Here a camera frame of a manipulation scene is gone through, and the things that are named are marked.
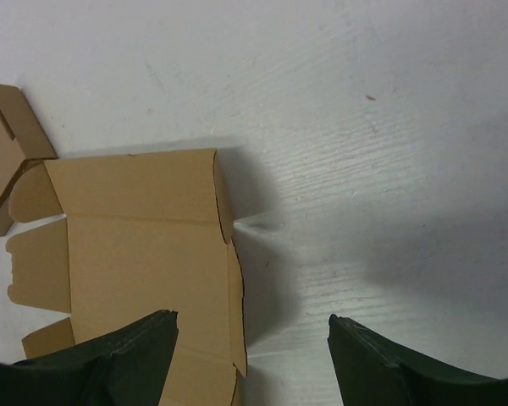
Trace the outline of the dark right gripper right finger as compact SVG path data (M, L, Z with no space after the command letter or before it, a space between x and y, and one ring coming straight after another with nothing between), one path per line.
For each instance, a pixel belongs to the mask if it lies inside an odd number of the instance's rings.
M344 405L508 405L508 378L457 368L347 317L329 317L329 351Z

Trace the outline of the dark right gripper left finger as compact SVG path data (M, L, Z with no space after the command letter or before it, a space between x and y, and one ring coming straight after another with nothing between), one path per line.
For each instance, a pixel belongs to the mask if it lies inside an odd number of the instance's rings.
M158 310L57 352L0 363L0 405L157 405L178 337Z

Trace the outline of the large cardboard box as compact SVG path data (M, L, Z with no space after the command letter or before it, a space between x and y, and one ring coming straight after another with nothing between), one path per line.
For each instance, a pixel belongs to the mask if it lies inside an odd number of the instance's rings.
M27 357L174 310L161 404L240 403L243 277L214 149L46 160L20 177L8 209L43 221L6 244L9 298L66 315L24 337Z

